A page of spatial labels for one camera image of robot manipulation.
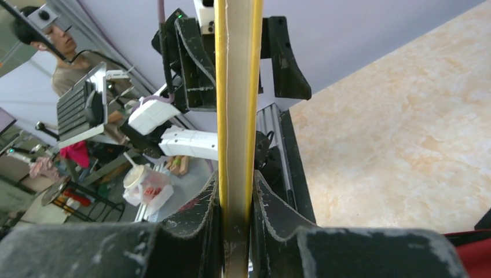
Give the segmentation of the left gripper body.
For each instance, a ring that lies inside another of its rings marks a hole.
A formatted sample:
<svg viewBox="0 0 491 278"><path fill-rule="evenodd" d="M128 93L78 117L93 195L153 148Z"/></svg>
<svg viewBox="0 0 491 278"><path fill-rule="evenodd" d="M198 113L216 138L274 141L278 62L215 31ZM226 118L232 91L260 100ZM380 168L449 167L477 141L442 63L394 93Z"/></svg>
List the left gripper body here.
<svg viewBox="0 0 491 278"><path fill-rule="evenodd" d="M173 72L174 106L188 111L215 112L215 38L201 33L198 20L176 9L166 20L167 50Z"/></svg>

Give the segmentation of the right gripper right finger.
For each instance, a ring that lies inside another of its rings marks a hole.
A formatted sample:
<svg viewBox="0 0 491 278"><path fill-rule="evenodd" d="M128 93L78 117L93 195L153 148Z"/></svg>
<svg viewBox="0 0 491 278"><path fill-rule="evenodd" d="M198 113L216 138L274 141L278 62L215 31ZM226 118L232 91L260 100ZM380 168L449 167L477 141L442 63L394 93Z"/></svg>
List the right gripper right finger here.
<svg viewBox="0 0 491 278"><path fill-rule="evenodd" d="M252 277L467 277L454 246L425 229L322 228L254 173Z"/></svg>

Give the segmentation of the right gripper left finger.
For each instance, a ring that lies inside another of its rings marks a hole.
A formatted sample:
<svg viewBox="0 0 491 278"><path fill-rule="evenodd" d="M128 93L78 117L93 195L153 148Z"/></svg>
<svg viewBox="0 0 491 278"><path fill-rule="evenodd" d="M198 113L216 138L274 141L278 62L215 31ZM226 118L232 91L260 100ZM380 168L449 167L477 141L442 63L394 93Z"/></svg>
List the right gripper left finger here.
<svg viewBox="0 0 491 278"><path fill-rule="evenodd" d="M218 175L162 222L28 225L1 241L2 277L220 277Z"/></svg>

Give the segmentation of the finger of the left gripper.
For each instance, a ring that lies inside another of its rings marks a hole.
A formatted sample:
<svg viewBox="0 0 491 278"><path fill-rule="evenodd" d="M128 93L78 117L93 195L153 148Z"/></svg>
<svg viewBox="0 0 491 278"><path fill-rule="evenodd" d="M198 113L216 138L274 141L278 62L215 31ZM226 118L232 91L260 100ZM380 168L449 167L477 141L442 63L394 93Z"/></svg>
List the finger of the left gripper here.
<svg viewBox="0 0 491 278"><path fill-rule="evenodd" d="M195 18L182 17L175 22L181 77L188 110L215 112L217 88L215 38L203 35Z"/></svg>
<svg viewBox="0 0 491 278"><path fill-rule="evenodd" d="M286 17L271 16L262 19L261 59L270 59L272 62L276 97L311 99L311 86L292 51Z"/></svg>

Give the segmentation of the yellow notebook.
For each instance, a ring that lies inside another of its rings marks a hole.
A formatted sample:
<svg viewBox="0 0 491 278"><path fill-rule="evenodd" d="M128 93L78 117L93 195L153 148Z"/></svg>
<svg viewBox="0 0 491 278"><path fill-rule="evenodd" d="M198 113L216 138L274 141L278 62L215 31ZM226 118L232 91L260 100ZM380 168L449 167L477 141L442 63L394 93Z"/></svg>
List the yellow notebook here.
<svg viewBox="0 0 491 278"><path fill-rule="evenodd" d="M247 277L262 1L216 1L218 186L223 277Z"/></svg>

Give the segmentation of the red backpack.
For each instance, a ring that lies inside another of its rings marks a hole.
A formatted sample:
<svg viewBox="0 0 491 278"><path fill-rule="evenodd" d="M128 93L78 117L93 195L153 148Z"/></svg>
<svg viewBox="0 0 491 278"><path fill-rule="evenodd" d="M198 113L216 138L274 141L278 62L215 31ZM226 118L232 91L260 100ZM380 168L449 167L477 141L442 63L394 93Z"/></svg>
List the red backpack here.
<svg viewBox="0 0 491 278"><path fill-rule="evenodd" d="M445 237L456 248L469 277L490 277L490 210L473 231L447 233Z"/></svg>

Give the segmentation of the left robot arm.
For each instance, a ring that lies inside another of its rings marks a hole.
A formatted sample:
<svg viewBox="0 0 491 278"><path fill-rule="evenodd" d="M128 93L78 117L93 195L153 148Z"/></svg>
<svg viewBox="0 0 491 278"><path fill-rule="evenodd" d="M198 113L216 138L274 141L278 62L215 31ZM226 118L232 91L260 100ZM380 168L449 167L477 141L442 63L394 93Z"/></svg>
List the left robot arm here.
<svg viewBox="0 0 491 278"><path fill-rule="evenodd" d="M214 23L200 27L196 18L176 9L152 39L162 55L173 94L162 88L133 107L121 126L135 147L152 158L183 155L183 150L166 147L184 129L173 126L170 118L189 111L214 112L216 100ZM274 94L280 98L309 100L312 89L298 67L291 49L287 19L284 16L262 20L261 58L273 68Z"/></svg>

